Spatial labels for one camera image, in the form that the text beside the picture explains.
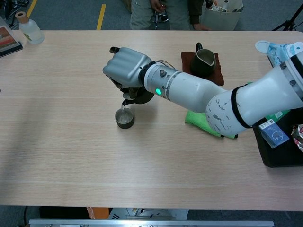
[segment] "brown cloth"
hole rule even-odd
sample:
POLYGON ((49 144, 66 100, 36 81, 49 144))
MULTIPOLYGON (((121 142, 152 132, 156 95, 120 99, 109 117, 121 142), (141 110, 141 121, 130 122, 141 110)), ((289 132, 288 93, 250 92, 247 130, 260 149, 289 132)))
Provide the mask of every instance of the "brown cloth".
MULTIPOLYGON (((182 59, 182 70, 183 72, 189 73, 191 75, 194 75, 190 71, 190 62, 193 59, 195 53, 192 52, 182 52, 181 53, 181 59, 182 59)), ((203 79, 210 80, 211 82, 215 83, 216 85, 223 86, 224 85, 224 79, 221 74, 221 65, 219 62, 219 55, 218 53, 214 54, 214 57, 216 59, 216 68, 212 72, 212 74, 202 77, 203 79)))

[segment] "black tray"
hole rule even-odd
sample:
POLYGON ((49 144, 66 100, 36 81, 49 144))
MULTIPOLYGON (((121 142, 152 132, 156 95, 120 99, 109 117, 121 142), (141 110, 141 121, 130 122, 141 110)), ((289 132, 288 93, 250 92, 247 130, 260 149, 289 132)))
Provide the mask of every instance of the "black tray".
POLYGON ((258 128, 265 121, 266 119, 264 118, 253 127, 264 164, 271 168, 303 166, 303 153, 298 149, 291 137, 293 125, 303 124, 303 108, 291 110, 277 122, 277 125, 289 137, 289 140, 274 149, 263 139, 258 128))

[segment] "white bottle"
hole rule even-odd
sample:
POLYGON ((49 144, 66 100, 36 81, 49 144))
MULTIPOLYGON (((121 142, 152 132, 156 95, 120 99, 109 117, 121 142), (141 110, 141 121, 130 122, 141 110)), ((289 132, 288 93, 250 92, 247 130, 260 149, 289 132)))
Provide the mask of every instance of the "white bottle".
POLYGON ((37 23, 29 19, 25 12, 16 13, 19 28, 31 44, 39 44, 44 40, 44 35, 37 23))

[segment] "small metal cup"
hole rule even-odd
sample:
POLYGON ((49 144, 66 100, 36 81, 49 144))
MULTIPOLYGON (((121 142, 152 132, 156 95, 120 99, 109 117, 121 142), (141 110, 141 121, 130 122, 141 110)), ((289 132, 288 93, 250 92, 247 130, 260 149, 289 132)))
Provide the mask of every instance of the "small metal cup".
POLYGON ((134 124, 134 114, 129 108, 121 108, 117 110, 115 120, 121 129, 128 129, 134 124))

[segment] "green led light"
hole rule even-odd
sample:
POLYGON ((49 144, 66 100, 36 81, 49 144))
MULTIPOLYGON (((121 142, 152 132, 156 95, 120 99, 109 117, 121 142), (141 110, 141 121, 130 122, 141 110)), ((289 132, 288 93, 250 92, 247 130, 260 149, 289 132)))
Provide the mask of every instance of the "green led light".
POLYGON ((156 93, 157 93, 158 95, 161 95, 161 94, 162 94, 162 92, 161 92, 161 90, 160 90, 159 88, 156 88, 156 93))

